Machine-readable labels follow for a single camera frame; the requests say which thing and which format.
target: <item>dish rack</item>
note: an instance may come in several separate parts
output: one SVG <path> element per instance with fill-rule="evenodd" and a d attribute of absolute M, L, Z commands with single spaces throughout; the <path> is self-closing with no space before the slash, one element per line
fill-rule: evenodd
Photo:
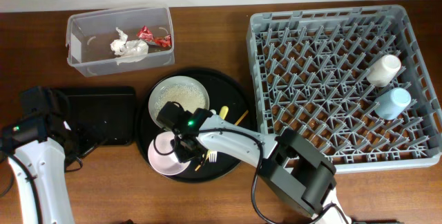
<path fill-rule="evenodd" d="M 262 133 L 299 132 L 338 173 L 439 161 L 441 107 L 402 6 L 254 14 L 247 48 Z M 366 76 L 386 54 L 402 68 L 375 88 Z M 396 87 L 410 92 L 411 104 L 395 120 L 379 118 L 374 100 Z"/>

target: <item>brown wood surface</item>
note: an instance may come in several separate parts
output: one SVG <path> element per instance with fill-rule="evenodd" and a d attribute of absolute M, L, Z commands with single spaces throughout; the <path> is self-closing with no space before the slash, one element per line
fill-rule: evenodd
<path fill-rule="evenodd" d="M 261 6 L 171 8 L 175 65 L 99 77 L 83 77 L 66 62 L 66 23 L 80 11 L 0 13 L 0 126 L 21 115 L 19 92 L 43 86 L 129 85 L 141 100 L 154 83 L 179 68 L 218 69 L 252 95 L 245 38 L 257 12 L 401 4 L 410 16 L 427 69 L 442 98 L 442 0 L 297 3 Z M 166 179 L 144 162 L 137 146 L 101 147 L 84 168 L 66 174 L 76 223 L 262 223 L 250 203 L 254 168 L 241 164 L 223 178 L 202 184 Z M 5 170 L 1 177 L 8 176 Z M 357 220 L 442 222 L 442 164 L 427 169 L 337 175 L 338 198 Z M 257 201 L 275 221 L 299 216 L 264 185 Z M 0 223 L 20 223 L 17 186 L 0 198 Z"/>

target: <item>trash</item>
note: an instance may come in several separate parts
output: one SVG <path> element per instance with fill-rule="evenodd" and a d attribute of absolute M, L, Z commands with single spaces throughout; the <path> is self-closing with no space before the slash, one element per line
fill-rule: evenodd
<path fill-rule="evenodd" d="M 140 39 L 143 39 L 150 45 L 171 47 L 172 46 L 172 36 L 170 34 L 165 37 L 154 37 L 152 32 L 144 26 L 137 34 Z"/>
<path fill-rule="evenodd" d="M 116 28 L 116 30 L 119 39 L 114 40 L 110 44 L 110 49 L 115 52 L 115 55 L 120 55 L 121 57 L 147 55 L 149 46 L 146 42 L 143 40 L 127 41 L 128 36 L 119 28 Z"/>

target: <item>white bowl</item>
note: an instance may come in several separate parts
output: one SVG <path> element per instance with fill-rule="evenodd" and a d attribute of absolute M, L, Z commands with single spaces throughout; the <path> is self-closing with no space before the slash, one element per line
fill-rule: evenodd
<path fill-rule="evenodd" d="M 171 140 L 174 135 L 171 131 L 160 133 L 157 136 L 155 145 L 159 152 L 167 153 L 172 150 Z M 175 153 L 163 156 L 156 152 L 153 148 L 153 140 L 147 150 L 147 157 L 149 162 L 156 172 L 165 176 L 174 176 L 183 172 L 190 165 L 191 161 L 181 163 L 178 162 L 178 158 Z"/>
<path fill-rule="evenodd" d="M 170 86 L 174 86 L 174 85 L 192 86 L 192 87 L 196 88 L 197 90 L 199 90 L 203 94 L 204 99 L 205 99 L 204 106 L 202 106 L 201 108 L 209 109 L 209 94 L 207 94 L 206 89 L 199 81 L 197 81 L 193 78 L 187 77 L 187 76 L 174 76 L 174 77 L 167 78 L 167 79 L 163 80 L 162 82 L 160 82 L 153 89 L 151 96 L 149 97 L 149 101 L 148 101 L 149 114 L 151 115 L 151 118 L 154 121 L 154 123 L 156 123 L 156 125 L 159 127 L 163 127 L 163 126 L 162 126 L 162 124 L 160 124 L 157 121 L 157 118 L 155 116 L 155 114 L 157 113 L 157 108 L 155 107 L 155 104 L 159 100 L 160 96 L 166 92 L 167 88 Z M 188 110 L 188 109 L 186 109 L 185 105 L 183 105 L 183 103 L 181 103 L 179 100 L 177 100 L 177 102 L 180 103 L 184 107 L 184 110 Z"/>

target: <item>black tray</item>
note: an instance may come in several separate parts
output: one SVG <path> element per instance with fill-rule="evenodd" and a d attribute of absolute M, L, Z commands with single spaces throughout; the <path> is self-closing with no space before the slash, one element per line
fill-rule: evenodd
<path fill-rule="evenodd" d="M 210 99 L 210 109 L 215 109 L 217 113 L 219 113 L 222 106 L 228 106 L 229 112 L 226 117 L 227 122 L 235 123 L 246 110 L 249 110 L 249 114 L 241 121 L 239 126 L 256 131 L 255 108 L 249 101 L 249 98 L 244 94 L 244 89 L 239 83 L 221 72 L 208 68 L 184 69 L 162 78 L 149 91 L 138 112 L 138 118 L 135 125 L 138 137 L 136 142 L 141 155 L 149 165 L 150 162 L 147 156 L 147 148 L 152 142 L 154 136 L 158 134 L 160 128 L 154 123 L 149 115 L 148 99 L 151 96 L 152 90 L 161 81 L 177 75 L 192 77 L 206 88 Z M 187 167 L 182 173 L 166 177 L 185 183 L 202 183 L 229 173 L 235 169 L 239 163 L 240 161 L 236 158 L 224 153 L 218 153 L 217 162 L 207 162 L 198 171 L 195 171 L 198 163 L 196 161 L 191 161 L 189 167 Z"/>

